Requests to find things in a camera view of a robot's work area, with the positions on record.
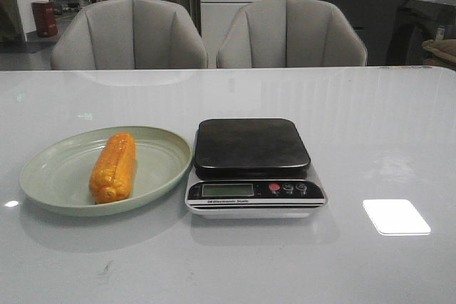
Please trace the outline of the orange corn cob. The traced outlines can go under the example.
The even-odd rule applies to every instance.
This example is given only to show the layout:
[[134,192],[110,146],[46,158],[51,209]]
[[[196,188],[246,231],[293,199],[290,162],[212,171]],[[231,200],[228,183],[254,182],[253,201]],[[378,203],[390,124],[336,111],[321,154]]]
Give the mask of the orange corn cob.
[[109,137],[89,180],[91,195],[97,204],[127,199],[133,188],[136,144],[129,132]]

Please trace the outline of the black appliance at right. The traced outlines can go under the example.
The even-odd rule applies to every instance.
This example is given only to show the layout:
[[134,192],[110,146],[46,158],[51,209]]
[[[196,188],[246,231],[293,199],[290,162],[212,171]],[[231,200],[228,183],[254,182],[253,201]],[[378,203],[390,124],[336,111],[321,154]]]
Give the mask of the black appliance at right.
[[454,37],[455,0],[401,0],[385,64],[420,65],[424,41]]

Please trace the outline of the light green plate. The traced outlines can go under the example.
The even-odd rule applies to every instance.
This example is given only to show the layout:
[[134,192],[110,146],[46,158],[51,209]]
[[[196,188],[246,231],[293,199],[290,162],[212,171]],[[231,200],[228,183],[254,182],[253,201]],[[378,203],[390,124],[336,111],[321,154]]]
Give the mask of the light green plate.
[[[135,174],[131,195],[97,204],[89,191],[95,161],[108,138],[129,132],[135,139]],[[156,127],[107,127],[57,142],[23,167],[19,184],[41,208],[67,216],[106,216],[146,205],[171,190],[185,175],[192,149],[179,135]]]

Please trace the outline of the red bin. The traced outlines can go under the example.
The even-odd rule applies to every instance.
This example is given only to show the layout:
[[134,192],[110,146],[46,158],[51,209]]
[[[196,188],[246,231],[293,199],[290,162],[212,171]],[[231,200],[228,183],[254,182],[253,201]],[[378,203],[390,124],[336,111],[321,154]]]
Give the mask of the red bin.
[[58,28],[50,1],[35,1],[31,3],[33,17],[38,37],[56,36]]

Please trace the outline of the person in beige clothes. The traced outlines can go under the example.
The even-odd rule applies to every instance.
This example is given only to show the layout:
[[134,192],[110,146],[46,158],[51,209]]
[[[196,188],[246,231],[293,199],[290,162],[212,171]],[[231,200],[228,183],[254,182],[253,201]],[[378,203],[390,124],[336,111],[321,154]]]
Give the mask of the person in beige clothes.
[[21,43],[23,41],[24,32],[17,0],[1,0],[1,42]]

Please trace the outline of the black silver kitchen scale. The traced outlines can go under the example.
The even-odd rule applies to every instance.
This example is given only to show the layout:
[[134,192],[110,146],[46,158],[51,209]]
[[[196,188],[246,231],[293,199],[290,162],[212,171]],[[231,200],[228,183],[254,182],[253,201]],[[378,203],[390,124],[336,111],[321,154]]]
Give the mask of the black silver kitchen scale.
[[185,203],[208,219],[300,219],[328,202],[295,124],[209,119],[195,135]]

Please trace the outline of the beige cushion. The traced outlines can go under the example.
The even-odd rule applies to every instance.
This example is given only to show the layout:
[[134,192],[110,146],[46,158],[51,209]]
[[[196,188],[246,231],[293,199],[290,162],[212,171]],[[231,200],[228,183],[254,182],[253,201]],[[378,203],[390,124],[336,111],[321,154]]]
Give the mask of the beige cushion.
[[422,43],[425,51],[423,65],[438,66],[455,70],[456,40],[427,40]]

